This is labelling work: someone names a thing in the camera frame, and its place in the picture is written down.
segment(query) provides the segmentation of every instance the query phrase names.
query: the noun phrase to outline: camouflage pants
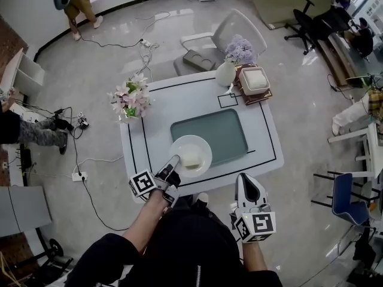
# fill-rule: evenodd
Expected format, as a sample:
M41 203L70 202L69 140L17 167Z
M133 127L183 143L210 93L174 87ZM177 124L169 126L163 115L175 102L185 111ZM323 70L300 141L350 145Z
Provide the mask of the camouflage pants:
M20 134L18 143L34 142L40 146L58 146L62 148L66 143L66 134L54 132L55 125L52 119L37 123L20 120Z

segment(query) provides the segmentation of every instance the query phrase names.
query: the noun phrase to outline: white bowl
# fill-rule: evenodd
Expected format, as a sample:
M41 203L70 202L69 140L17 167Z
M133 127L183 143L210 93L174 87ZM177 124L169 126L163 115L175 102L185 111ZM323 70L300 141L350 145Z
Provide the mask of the white bowl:
M265 77L266 79L266 86L265 87L262 87L262 88L250 88L247 80L246 80L246 76L245 76L245 72L246 71L261 71L263 76ZM244 93L247 95L247 96L251 96L252 94L260 94L260 93L264 93L266 92L269 88L270 88L270 82L265 74L265 71L263 70L262 67L249 67L249 68L242 68L241 70L241 73L239 74L239 80L241 82L241 85L242 85L242 89L244 90Z
M196 152L200 160L200 165L195 169L188 169L182 165L182 157L190 151ZM195 135L178 138L170 147L170 156L173 157L174 155L181 157L175 171L186 178L196 178L203 175L209 169L213 158L211 148L206 140Z

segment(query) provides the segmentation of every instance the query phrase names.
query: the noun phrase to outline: extension cord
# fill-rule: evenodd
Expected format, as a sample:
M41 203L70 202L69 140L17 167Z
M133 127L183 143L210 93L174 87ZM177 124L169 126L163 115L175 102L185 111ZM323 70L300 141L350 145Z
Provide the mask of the extension cord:
M141 43L144 45L144 47L147 47L147 48L150 48L150 46L151 46L151 43L148 42L146 39L143 39L143 40L141 41Z
M72 173L72 181L81 182L84 178L84 181L88 180L88 174L86 172L82 172L81 175L78 173Z

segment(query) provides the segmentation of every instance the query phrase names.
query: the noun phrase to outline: white plate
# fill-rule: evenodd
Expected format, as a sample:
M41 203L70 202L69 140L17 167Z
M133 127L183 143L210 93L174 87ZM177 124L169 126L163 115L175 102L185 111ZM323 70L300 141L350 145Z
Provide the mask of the white plate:
M195 169L184 167L181 162L175 168L175 171L186 178L196 178L203 175L210 167L212 153L209 144L203 138L195 135L186 135L178 138L170 147L170 156L179 155L181 158L185 153L196 152L200 159L200 165Z

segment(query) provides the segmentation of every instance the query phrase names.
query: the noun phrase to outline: white sneaker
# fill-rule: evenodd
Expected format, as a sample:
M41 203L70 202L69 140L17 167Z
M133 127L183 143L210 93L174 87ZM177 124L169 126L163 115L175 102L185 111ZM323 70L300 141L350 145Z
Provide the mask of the white sneaker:
M104 18L102 18L102 16L98 16L96 22L93 24L93 27L95 29L97 29L100 26L100 24L102 23L103 20L104 20Z
M72 36L73 36L73 39L75 40L75 41L78 41L80 38L81 38L81 35L80 35L80 33L72 33Z
M337 125L337 124L333 121L332 129L333 129L333 134L334 134L334 136L339 135L339 129L340 129L340 128L341 128L341 126Z

